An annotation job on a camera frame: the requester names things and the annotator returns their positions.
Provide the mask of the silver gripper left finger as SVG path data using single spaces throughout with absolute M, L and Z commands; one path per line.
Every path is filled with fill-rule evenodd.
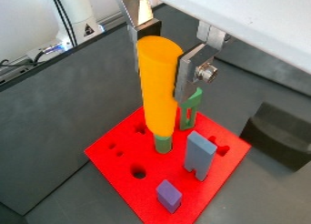
M 137 41 L 145 36 L 160 36 L 161 21 L 153 17 L 149 0 L 116 0 L 120 12 L 128 24 L 128 35 L 137 57 Z M 139 70 L 139 59 L 135 59 L 135 70 Z

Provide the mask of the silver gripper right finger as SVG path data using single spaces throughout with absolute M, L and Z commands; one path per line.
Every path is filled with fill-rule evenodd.
M 213 25 L 199 22 L 196 44 L 179 56 L 177 72 L 175 79 L 173 98 L 181 104 L 196 92 L 197 82 L 209 83 L 217 74 L 217 68 L 211 64 L 213 57 L 233 38 Z

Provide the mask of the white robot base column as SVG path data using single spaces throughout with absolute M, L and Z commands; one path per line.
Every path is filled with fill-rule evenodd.
M 97 24 L 89 0 L 47 0 L 59 24 L 56 38 L 27 53 L 41 64 L 104 32 Z

